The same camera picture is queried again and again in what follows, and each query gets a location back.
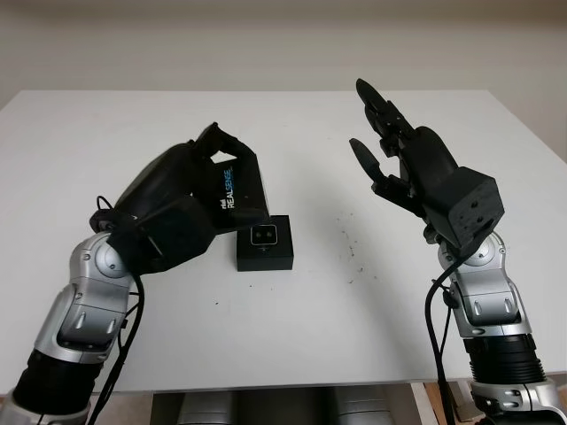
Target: metal joint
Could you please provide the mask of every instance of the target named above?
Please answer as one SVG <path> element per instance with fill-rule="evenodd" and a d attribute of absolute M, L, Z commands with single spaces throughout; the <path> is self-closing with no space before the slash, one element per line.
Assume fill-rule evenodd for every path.
<path fill-rule="evenodd" d="M 458 305 L 454 317 L 461 337 L 532 332 L 516 285 L 506 275 L 505 257 L 504 242 L 492 233 L 451 275 L 449 292 Z M 439 261 L 444 268 L 454 261 L 446 243 L 439 247 Z"/>

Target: white table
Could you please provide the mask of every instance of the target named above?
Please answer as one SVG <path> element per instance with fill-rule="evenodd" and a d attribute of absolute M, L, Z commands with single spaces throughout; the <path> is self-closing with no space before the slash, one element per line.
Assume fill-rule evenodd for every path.
<path fill-rule="evenodd" d="M 537 353 L 548 372 L 567 370 L 567 166 L 488 92 L 385 95 L 460 164 L 497 179 L 497 230 Z M 258 154 L 270 211 L 291 216 L 294 269 L 238 273 L 227 235 L 144 277 L 146 311 L 116 390 L 436 378 L 423 301 L 441 270 L 437 248 L 419 219 L 370 191 L 348 140 L 384 156 L 354 90 L 24 91 L 0 112 L 0 393 L 17 382 L 71 250 L 90 235 L 95 196 L 115 201 L 151 159 L 214 120 Z M 397 173 L 397 160 L 383 165 Z M 438 300 L 439 332 L 445 314 Z M 445 367 L 470 376 L 454 324 Z"/>

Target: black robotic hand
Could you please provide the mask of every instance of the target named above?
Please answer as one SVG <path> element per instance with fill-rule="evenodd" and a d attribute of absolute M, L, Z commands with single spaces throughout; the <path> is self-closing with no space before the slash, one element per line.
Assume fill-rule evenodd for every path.
<path fill-rule="evenodd" d="M 356 91 L 370 125 L 382 137 L 382 150 L 388 158 L 400 159 L 400 177 L 386 177 L 369 149 L 351 139 L 374 192 L 421 217 L 429 243 L 445 240 L 456 257 L 469 257 L 504 214 L 494 178 L 458 166 L 433 130 L 412 128 L 393 103 L 364 80 L 356 82 Z"/>
<path fill-rule="evenodd" d="M 214 163 L 218 151 L 234 159 Z M 175 267 L 204 253 L 216 235 L 268 218 L 256 155 L 213 123 L 196 141 L 154 159 L 90 225 L 111 230 L 108 243 L 141 275 Z"/>

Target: silver robotic arm segment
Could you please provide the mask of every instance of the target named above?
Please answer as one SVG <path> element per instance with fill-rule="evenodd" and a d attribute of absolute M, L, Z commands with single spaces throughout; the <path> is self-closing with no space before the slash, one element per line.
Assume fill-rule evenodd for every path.
<path fill-rule="evenodd" d="M 506 275 L 505 258 L 504 242 L 492 233 L 451 276 L 449 292 L 458 304 L 454 317 L 461 337 L 532 333 L 516 285 Z M 453 261 L 447 245 L 441 243 L 441 266 L 447 269 Z"/>
<path fill-rule="evenodd" d="M 70 282 L 58 294 L 35 340 L 43 354 L 73 363 L 101 363 L 110 353 L 128 309 L 132 276 L 99 233 L 75 247 Z"/>
<path fill-rule="evenodd" d="M 70 282 L 42 325 L 0 425 L 83 424 L 89 398 L 128 309 L 132 276 L 101 232 L 77 245 Z"/>
<path fill-rule="evenodd" d="M 454 317 L 475 376 L 472 396 L 493 423 L 513 423 L 519 415 L 518 423 L 567 424 L 557 388 L 535 357 L 532 328 L 516 285 L 506 275 L 505 255 L 504 242 L 492 233 L 451 276 Z M 453 260 L 442 243 L 441 265 L 447 269 Z M 520 421 L 530 413 L 552 417 Z"/>
<path fill-rule="evenodd" d="M 40 414 L 30 412 L 19 406 L 8 394 L 2 410 L 0 410 L 0 424 L 2 425 L 84 425 L 89 416 L 90 405 L 77 413 L 64 415 Z"/>

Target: black cable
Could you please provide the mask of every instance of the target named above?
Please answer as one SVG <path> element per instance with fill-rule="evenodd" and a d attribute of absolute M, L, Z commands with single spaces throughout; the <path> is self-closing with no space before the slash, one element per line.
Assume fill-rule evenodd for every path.
<path fill-rule="evenodd" d="M 126 319 L 130 314 L 132 314 L 137 308 L 138 308 L 138 304 L 140 304 L 139 302 L 134 304 L 132 306 L 132 308 L 130 308 L 127 312 L 126 315 L 124 316 L 124 318 Z"/>
<path fill-rule="evenodd" d="M 454 425 L 453 408 L 451 407 L 451 400 L 449 397 L 449 388 L 447 379 L 445 377 L 445 369 L 443 368 L 443 361 L 439 345 L 437 344 L 437 337 L 435 337 L 435 329 L 431 320 L 431 301 L 435 292 L 441 288 L 441 284 L 447 277 L 455 272 L 457 268 L 465 261 L 465 259 L 458 259 L 451 266 L 445 270 L 441 276 L 432 284 L 425 297 L 425 324 L 427 325 L 427 332 L 431 340 L 431 347 L 433 348 L 433 357 L 435 358 L 435 366 L 437 367 L 437 381 L 439 384 L 439 393 L 441 395 L 441 402 L 443 403 L 443 413 L 448 425 Z"/>
<path fill-rule="evenodd" d="M 99 210 L 102 210 L 102 208 L 100 207 L 100 201 L 103 201 L 106 204 L 106 206 L 108 207 L 108 209 L 112 210 L 113 206 L 111 205 L 111 203 L 108 202 L 108 200 L 105 197 L 103 197 L 102 195 L 98 195 L 97 196 L 97 208 Z"/>
<path fill-rule="evenodd" d="M 443 330 L 443 340 L 441 341 L 441 357 L 443 357 L 443 351 L 445 350 L 445 342 L 447 341 L 447 332 L 449 330 L 449 322 L 451 321 L 451 312 L 453 309 L 451 307 L 447 308 L 447 318 L 445 319 L 445 330 Z"/>
<path fill-rule="evenodd" d="M 126 361 L 126 357 L 128 356 L 128 351 L 130 350 L 130 346 L 134 341 L 134 337 L 136 336 L 136 332 L 140 327 L 140 321 L 142 320 L 142 314 L 144 313 L 144 301 L 145 301 L 145 293 L 144 293 L 144 286 L 142 284 L 142 280 L 140 276 L 133 275 L 134 282 L 136 283 L 136 289 L 138 291 L 138 303 L 132 307 L 129 312 L 133 312 L 136 310 L 136 317 L 134 318 L 134 322 L 132 323 L 132 329 L 128 333 L 128 338 L 126 338 L 126 343 L 122 346 L 119 350 L 118 357 L 113 364 L 113 368 L 111 369 L 110 373 L 108 374 L 108 378 L 106 378 L 105 386 L 103 387 L 102 391 L 100 391 L 100 395 L 98 396 L 97 404 L 92 410 L 92 415 L 89 418 L 89 425 L 94 425 L 97 421 L 97 417 L 100 412 L 105 407 L 106 403 L 108 402 L 111 394 L 114 390 L 114 385 L 118 381 L 120 376 L 120 372 L 124 363 Z"/>

